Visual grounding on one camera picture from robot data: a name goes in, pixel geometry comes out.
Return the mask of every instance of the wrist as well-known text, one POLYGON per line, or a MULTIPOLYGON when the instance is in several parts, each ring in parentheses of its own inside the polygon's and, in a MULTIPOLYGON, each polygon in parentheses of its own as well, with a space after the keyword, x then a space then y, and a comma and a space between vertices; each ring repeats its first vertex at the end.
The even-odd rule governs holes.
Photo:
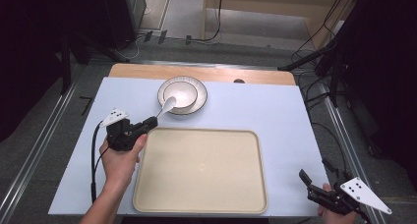
POLYGON ((106 181, 104 183, 102 193, 112 196, 123 196, 123 194, 126 192, 126 189, 127 186, 123 183, 106 181))

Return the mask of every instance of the black cable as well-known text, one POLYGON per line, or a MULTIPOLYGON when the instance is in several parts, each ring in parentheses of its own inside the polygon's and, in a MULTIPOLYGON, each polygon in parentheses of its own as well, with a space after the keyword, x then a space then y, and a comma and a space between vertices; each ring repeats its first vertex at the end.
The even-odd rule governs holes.
POLYGON ((320 80, 322 80, 324 78, 325 77, 321 77, 321 78, 315 80, 312 84, 309 85, 309 87, 307 88, 307 91, 306 91, 306 99, 309 98, 309 92, 310 92, 310 89, 313 87, 313 85, 315 85, 316 83, 318 83, 320 80))
POLYGON ((317 96, 315 96, 315 97, 313 97, 313 98, 311 98, 311 99, 306 99, 306 100, 304 100, 304 104, 306 104, 306 106, 307 106, 307 104, 308 104, 309 102, 312 102, 312 101, 314 101, 314 100, 316 100, 316 99, 318 99, 318 98, 321 98, 321 97, 323 97, 323 96, 328 96, 328 92, 326 92, 326 93, 321 93, 321 94, 319 94, 319 95, 317 95, 317 96))
POLYGON ((347 172, 347 168, 346 168, 346 160, 345 160, 345 157, 344 157, 344 152, 343 152, 343 149, 341 148, 341 144, 340 144, 340 142, 338 141, 337 137, 334 135, 334 133, 333 133, 333 132, 332 132, 329 128, 327 128, 327 127, 326 127, 326 126, 324 126, 323 124, 312 122, 312 125, 317 125, 317 126, 322 127, 323 129, 325 129, 326 131, 328 131, 328 133, 329 133, 329 134, 330 134, 330 135, 334 138, 334 140, 336 140, 337 145, 338 145, 338 148, 340 149, 341 158, 342 158, 342 160, 343 160, 343 170, 344 170, 344 172, 347 172))
MULTIPOLYGON (((301 51, 310 51, 310 52, 315 52, 315 50, 301 50, 300 48, 297 50, 297 51, 295 51, 295 52, 293 52, 292 54, 291 54, 291 57, 290 57, 290 60, 291 60, 291 63, 294 63, 294 55, 297 55, 300 59, 302 59, 302 58, 304 58, 304 57, 302 57, 302 56, 300 56, 299 54, 298 54, 298 52, 301 52, 301 51)), ((310 61, 309 62, 311 65, 313 65, 313 66, 317 66, 317 64, 315 63, 315 62, 313 62, 313 61, 310 61)))
POLYGON ((97 138, 97 133, 98 133, 98 130, 100 129, 101 122, 97 125, 97 127, 94 130, 94 134, 92 135, 92 143, 91 143, 91 185, 90 185, 90 188, 91 188, 91 201, 92 202, 95 202, 97 198, 96 185, 95 185, 95 166, 94 166, 95 140, 97 138))
POLYGON ((314 107, 316 107, 317 105, 319 105, 319 104, 321 104, 323 101, 325 101, 325 99, 327 98, 328 96, 326 95, 326 97, 322 97, 319 101, 317 101, 316 103, 314 103, 313 105, 310 105, 310 106, 308 106, 307 107, 307 111, 310 113, 310 111, 314 108, 314 107))
POLYGON ((303 89, 305 88, 305 87, 307 87, 308 85, 310 85, 310 84, 306 84, 306 85, 304 85, 304 86, 301 86, 301 76, 302 75, 304 75, 304 74, 306 74, 306 73, 314 73, 314 71, 305 71, 305 72, 303 72, 303 73, 301 73, 299 76, 298 76, 298 78, 297 78, 297 83, 298 83, 298 86, 300 87, 300 91, 301 91, 301 95, 303 96, 303 100, 306 100, 307 98, 306 98, 306 95, 304 94, 304 91, 303 91, 303 89))
MULTIPOLYGON (((334 10, 335 10, 335 8, 338 6, 338 4, 340 3, 340 1, 341 0, 334 0, 334 2, 333 2, 333 4, 331 5, 331 7, 330 7, 330 9, 328 10, 328 13, 327 13, 327 15, 326 15, 326 17, 325 17, 325 19, 324 19, 324 21, 323 21, 323 24, 319 27, 319 29, 317 29, 316 30, 316 32, 315 33, 313 33, 311 36, 310 36, 310 38, 309 39, 307 39, 292 55, 291 55, 291 62, 292 63, 294 63, 293 62, 293 56, 294 56, 294 54, 296 54, 297 56, 299 56, 298 55, 298 52, 299 51, 301 51, 301 48, 303 48, 310 40, 312 40, 313 39, 313 37, 317 34, 317 33, 319 33, 319 31, 322 29, 322 28, 326 28, 329 32, 330 32, 330 34, 332 34, 333 36, 334 36, 334 38, 333 38, 333 40, 334 40, 334 44, 333 44, 333 46, 331 47, 331 48, 329 48, 329 49, 327 49, 326 50, 326 52, 328 52, 328 51, 330 51, 330 50, 332 50, 332 49, 334 49, 335 48, 335 46, 337 45, 337 41, 336 41, 336 36, 335 36, 335 34, 326 26, 326 22, 328 21, 328 19, 330 18, 330 16, 333 14, 333 12, 334 12, 334 10)), ((322 56, 325 56, 325 53, 324 52, 320 52, 320 50, 317 50, 317 52, 318 53, 320 53, 322 56)))
POLYGON ((319 79, 317 79, 317 80, 314 80, 312 83, 310 83, 310 84, 306 84, 306 85, 304 85, 304 86, 302 86, 302 87, 300 87, 300 89, 304 89, 305 87, 310 87, 312 84, 316 84, 319 80, 321 80, 321 79, 323 79, 324 77, 321 77, 321 78, 319 78, 319 79))
POLYGON ((191 40, 197 40, 197 41, 211 41, 213 39, 215 39, 218 35, 218 33, 220 32, 220 24, 221 24, 221 18, 220 18, 220 11, 221 11, 221 3, 223 0, 219 0, 218 2, 218 26, 217 26, 217 31, 215 32, 214 36, 212 36, 209 39, 191 39, 191 40))
POLYGON ((351 210, 353 210, 354 212, 358 213, 362 219, 364 219, 365 223, 367 224, 372 224, 371 220, 369 219, 369 217, 365 214, 364 211, 361 210, 360 207, 358 207, 357 209, 352 207, 352 205, 350 205, 350 203, 348 203, 346 200, 341 199, 341 201, 343 202, 344 205, 346 205, 347 207, 349 207, 351 210))
POLYGON ((95 202, 95 200, 97 199, 95 172, 97 171, 98 163, 101 160, 101 157, 103 156, 103 154, 105 152, 107 152, 107 150, 110 148, 110 145, 113 144, 113 142, 118 138, 118 136, 117 136, 113 139, 113 141, 111 141, 111 142, 108 141, 108 147, 106 149, 104 149, 104 151, 102 153, 100 153, 100 156, 98 157, 97 161, 94 164, 94 160, 95 160, 95 140, 96 140, 97 132, 98 132, 98 129, 99 129, 99 126, 100 126, 101 122, 97 125, 97 127, 94 130, 94 134, 92 136, 92 144, 91 144, 91 201, 92 202, 95 202))

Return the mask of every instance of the tray rim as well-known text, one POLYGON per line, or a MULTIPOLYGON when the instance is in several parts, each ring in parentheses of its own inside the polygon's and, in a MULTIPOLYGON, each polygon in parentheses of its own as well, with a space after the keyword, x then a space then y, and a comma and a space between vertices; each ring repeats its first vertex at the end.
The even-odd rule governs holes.
MULTIPOLYGON (((201 214, 246 214, 246 215, 257 215, 265 212, 268 208, 268 189, 267 189, 267 183, 265 181, 265 171, 264 171, 264 161, 262 157, 262 151, 261 151, 261 144, 259 141, 258 135, 252 131, 252 130, 245 130, 245 129, 210 129, 210 128, 189 128, 189 127, 181 127, 181 128, 174 128, 174 127, 158 127, 149 132, 149 135, 152 134, 152 132, 155 131, 161 131, 161 130, 174 130, 174 131, 209 131, 209 132, 239 132, 239 133, 249 133, 252 136, 255 137, 257 141, 257 151, 259 156, 259 162, 260 162, 260 172, 262 176, 262 187, 263 187, 263 200, 264 200, 264 206, 260 210, 256 211, 223 211, 223 210, 217 210, 217 211, 206 211, 206 210, 161 210, 161 209, 143 209, 137 207, 137 204, 135 203, 136 196, 137 196, 137 188, 138 188, 138 182, 141 179, 141 171, 143 170, 143 166, 139 166, 138 170, 138 176, 135 181, 135 188, 134 193, 132 196, 132 203, 136 210, 138 210, 141 213, 201 213, 201 214)), ((146 154, 146 148, 145 145, 143 151, 141 152, 141 162, 144 161, 144 156, 146 154)))

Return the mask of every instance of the white plate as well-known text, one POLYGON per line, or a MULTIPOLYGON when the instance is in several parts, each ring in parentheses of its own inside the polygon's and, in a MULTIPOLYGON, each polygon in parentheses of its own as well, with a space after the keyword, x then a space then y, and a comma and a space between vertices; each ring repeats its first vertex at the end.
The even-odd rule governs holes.
POLYGON ((208 92, 199 80, 182 76, 167 80, 159 88, 157 98, 161 105, 170 96, 177 99, 177 104, 170 113, 191 114, 205 105, 208 92))

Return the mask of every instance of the beige tray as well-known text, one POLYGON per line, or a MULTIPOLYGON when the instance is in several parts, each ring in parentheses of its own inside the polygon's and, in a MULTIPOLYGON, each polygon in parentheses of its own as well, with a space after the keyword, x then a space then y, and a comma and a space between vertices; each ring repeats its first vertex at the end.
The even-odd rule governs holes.
POLYGON ((133 204, 141 212, 264 212, 267 194, 257 135, 249 131, 152 130, 133 204))

